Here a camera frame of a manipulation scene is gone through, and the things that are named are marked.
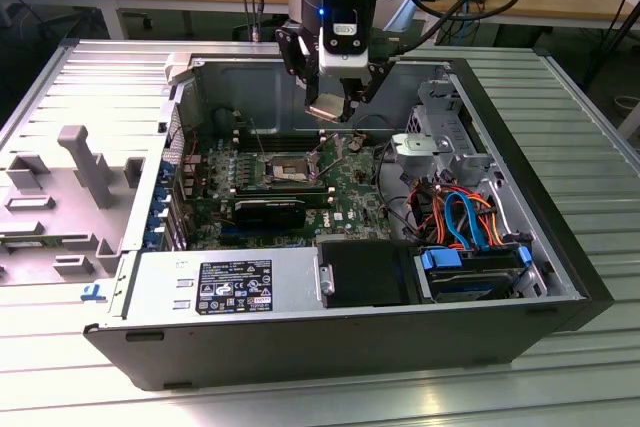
side panel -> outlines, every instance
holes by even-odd
[[[506,363],[583,304],[136,330],[88,326],[85,337],[141,389],[197,388]]]
[[[542,233],[548,239],[562,266],[581,295],[590,299],[588,309],[572,319],[562,330],[577,330],[613,305],[613,297],[578,243],[562,214],[522,153],[484,88],[464,60],[453,62],[464,94],[473,105],[481,128],[496,147],[508,173],[513,176]]]

slotted metal surface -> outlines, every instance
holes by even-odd
[[[116,75],[121,86],[140,90],[125,96],[104,90],[109,93],[102,101],[114,107],[112,121],[136,120],[129,116],[138,114],[146,121],[143,112],[160,107],[156,94],[162,87],[144,82],[159,77],[168,54],[219,48],[83,42],[51,88],[59,91],[75,75],[78,83],[71,85],[82,96],[83,87],[102,92],[109,85],[106,77]],[[250,53],[250,47],[243,48]],[[144,419],[173,426],[636,425],[637,159],[552,62],[529,50],[436,49],[440,57],[469,60],[616,298],[615,306],[580,332],[542,340],[509,366],[150,393],[133,387],[79,334],[105,309],[105,304],[82,305],[82,285],[5,287],[0,289],[0,410],[11,412],[0,417],[2,425],[76,425],[88,416],[94,425],[111,425],[114,414],[127,423]],[[134,77],[144,82],[131,82]],[[53,108],[56,97],[46,99]],[[128,108],[120,113],[116,105]]]

regulatory label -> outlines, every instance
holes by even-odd
[[[273,310],[270,260],[200,264],[196,311],[200,315]]]

floor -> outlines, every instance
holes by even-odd
[[[34,11],[42,19],[50,19],[59,15],[72,13],[68,8],[38,7]],[[141,19],[128,19],[130,37],[132,39],[185,39],[186,32],[180,12],[147,11],[153,20],[153,28],[147,30]],[[49,56],[55,50],[58,38],[69,33],[72,24],[57,25],[45,32],[45,38],[38,33],[38,21],[27,9],[14,5],[9,9],[13,17],[13,25],[8,28],[0,27],[0,122],[11,115],[26,90],[31,86],[38,73],[45,65]],[[244,23],[243,14],[218,14],[195,12],[192,14],[195,40],[231,40],[234,27]],[[524,46],[531,35],[531,29],[521,26],[510,26],[501,35],[501,45]],[[460,45],[491,46],[496,37],[497,26],[482,24],[477,35],[462,38]],[[97,27],[91,31],[86,24],[78,26],[74,37],[106,38],[106,32]],[[586,29],[554,28],[543,33],[535,46],[548,51],[560,65],[580,81],[585,73],[593,51],[600,42],[600,31]],[[618,52],[609,60],[606,67],[591,85],[589,97],[607,116],[614,125],[618,125],[624,118],[624,111],[617,109],[613,99],[616,96],[640,97],[640,82],[637,73],[640,72],[639,43],[626,39]],[[640,145],[636,136],[632,143]]]

metal chassis frame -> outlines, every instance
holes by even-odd
[[[253,52],[248,53],[246,56],[234,55],[233,57],[251,58],[256,54],[257,52],[253,50]],[[205,54],[200,55],[197,58],[206,59],[207,57],[228,58],[230,55],[228,53],[221,55]],[[273,58],[273,55],[266,54],[261,57],[264,60],[265,58]],[[495,331],[492,327],[492,333],[490,335],[495,337],[495,339],[493,339],[495,343],[490,343],[492,347],[488,347],[485,343],[484,352],[493,352],[492,349],[495,348],[498,349],[496,354],[493,357],[480,355],[479,357],[476,356],[473,359],[467,360],[467,362],[471,363],[470,365],[477,363],[487,364],[508,362],[518,356],[523,350],[526,350],[530,345],[537,342],[541,336],[548,335],[559,330],[577,329],[612,305],[613,299],[609,291],[601,281],[586,254],[582,251],[575,236],[542,186],[542,183],[537,178],[529,162],[521,152],[518,144],[502,121],[500,114],[493,106],[491,100],[485,93],[467,62],[464,60],[430,58],[428,56],[412,56],[405,60],[409,62],[437,61],[449,63],[451,66],[450,73],[453,74],[452,77],[454,79],[458,79],[462,84],[461,86],[464,87],[463,91],[468,95],[468,99],[465,100],[470,101],[476,109],[478,120],[486,128],[485,133],[487,134],[487,137],[492,140],[497,151],[500,152],[504,164],[507,166],[513,175],[513,179],[522,191],[522,195],[534,214],[535,220],[540,224],[542,231],[549,240],[553,251],[561,260],[562,265],[570,276],[574,286],[583,296],[582,299],[579,297],[558,297],[550,299],[550,301],[538,303],[537,305],[530,302],[521,302],[513,305],[494,305],[492,302],[487,302],[483,305],[484,308],[480,308],[478,306],[471,309],[454,308],[451,310],[447,310],[446,308],[436,308],[429,312],[419,312],[415,311],[415,309],[412,311],[410,308],[401,309],[402,312],[400,310],[387,311],[387,309],[381,308],[377,309],[375,315],[371,315],[374,312],[368,312],[367,310],[370,309],[365,308],[355,309],[353,315],[345,316],[343,314],[341,318],[342,320],[334,316],[325,315],[323,318],[321,315],[318,315],[313,318],[283,316],[280,319],[274,318],[270,321],[267,321],[266,319],[262,321],[251,321],[250,319],[244,320],[238,318],[235,322],[230,323],[213,321],[212,319],[199,319],[201,320],[200,322],[191,322],[189,324],[127,325],[126,321],[115,321],[109,322],[106,327],[101,326],[100,324],[88,325],[84,331],[84,335],[87,339],[99,348],[114,364],[124,370],[125,373],[129,374],[133,382],[143,389],[157,390],[162,388],[192,388],[202,385],[210,385],[212,382],[215,383],[217,381],[215,379],[218,379],[218,376],[217,372],[212,370],[214,367],[210,367],[208,371],[201,372],[199,374],[194,373],[191,369],[191,373],[187,373],[182,378],[178,378],[180,374],[174,369],[172,371],[173,373],[169,372],[168,375],[174,375],[175,378],[171,378],[171,380],[167,382],[166,378],[163,380],[158,376],[151,380],[143,378],[139,370],[140,365],[149,357],[158,355],[159,353],[160,359],[156,357],[156,362],[158,360],[162,360],[162,356],[166,356],[171,352],[173,353],[171,355],[175,355],[176,349],[181,350],[182,347],[184,347],[192,356],[204,354],[201,345],[202,340],[199,339],[211,339],[211,336],[215,336],[216,329],[227,329],[228,331],[228,329],[234,328],[234,326],[237,327],[236,335],[238,335],[239,339],[246,338],[247,335],[252,335],[251,332],[255,332],[255,329],[264,332],[261,329],[265,328],[264,326],[267,324],[270,324],[276,331],[282,329],[280,332],[282,334],[286,333],[287,338],[291,338],[291,335],[295,338],[298,334],[309,335],[309,332],[315,331],[313,327],[314,325],[324,325],[324,327],[320,328],[321,330],[324,330],[327,328],[327,322],[335,323],[337,332],[342,328],[357,328],[366,336],[373,335],[372,332],[375,332],[376,329],[381,328],[383,325],[388,328],[392,328],[392,326],[395,325],[396,319],[400,323],[408,322],[405,327],[415,323],[414,327],[416,327],[416,330],[419,330],[417,326],[422,322],[427,321],[427,319],[431,319],[430,325],[435,329],[435,332],[440,328],[444,328],[440,326],[442,320],[445,318],[448,319],[446,322],[449,322],[447,327],[449,330],[454,328],[453,326],[455,324],[457,324],[457,327],[455,327],[456,329],[462,328],[464,330],[464,326],[467,326],[466,328],[468,328],[470,319],[473,319],[472,322],[474,323],[479,322],[481,325],[487,327],[495,327],[495,324],[492,324],[492,322],[499,323],[498,319],[501,318],[503,320],[510,319],[508,320],[508,322],[511,322],[509,325],[513,325],[512,322],[514,321],[518,323],[517,329],[514,328],[511,333],[505,333],[507,337],[511,339],[513,346],[503,349],[498,348],[497,346],[502,347],[504,345],[507,337],[502,338],[503,334],[500,333],[499,330]],[[117,302],[118,306],[115,309],[117,311],[114,311],[113,309],[115,304],[112,305],[112,310],[110,311],[112,319],[113,317],[126,317],[128,303],[126,297],[127,295],[130,295],[130,292],[132,291],[135,282],[137,264],[135,259],[131,258],[129,260],[131,260],[131,262],[126,262],[127,272],[122,270],[125,268],[125,263],[123,262],[121,264],[121,270],[118,273],[118,279],[123,282],[119,282],[115,290],[116,292],[120,291],[121,294],[124,293],[125,295],[119,300],[119,302]],[[448,332],[447,329],[443,330],[441,333],[445,334]],[[424,334],[414,332],[413,329],[408,329],[408,332],[411,332],[411,334],[407,335],[414,336],[407,339],[409,340],[409,344],[412,344],[413,341],[420,343],[421,340],[424,340],[420,339],[420,336]],[[150,342],[136,342],[135,345],[129,346],[128,344],[130,341],[128,342],[128,340],[134,338],[143,338]],[[164,344],[158,345],[158,341],[164,342]],[[222,349],[217,351],[220,355],[231,354],[229,351],[225,351],[224,347],[216,348]],[[405,360],[396,360],[391,362],[388,366],[385,364],[385,367],[382,368],[382,370],[411,370],[433,366],[433,364],[429,364],[428,362],[425,365],[413,358],[412,355],[415,355],[415,352],[412,349],[413,347],[407,346],[404,352],[399,352],[399,357],[404,358]],[[462,354],[458,355],[455,352],[450,354],[437,354],[437,351],[430,350],[430,354],[435,356],[432,357],[431,361],[435,358],[437,362],[440,362],[440,364],[437,364],[440,366],[456,365],[456,363],[461,363],[461,359],[463,358],[460,357]],[[326,375],[371,373],[370,367],[371,365],[367,367],[366,362],[363,366],[356,365],[352,369],[346,369],[343,365],[341,368],[345,368],[345,371],[338,372],[329,369],[326,372]],[[302,377],[308,377],[309,375],[318,377],[323,375],[321,372],[318,372],[317,368],[315,368],[315,370],[311,369],[311,373],[309,375],[304,372],[295,372],[295,368],[294,372],[290,372],[289,374],[301,374]],[[275,379],[258,376],[252,381],[269,380]],[[231,376],[225,377],[221,382],[243,383],[246,381],[246,378],[236,378]]]

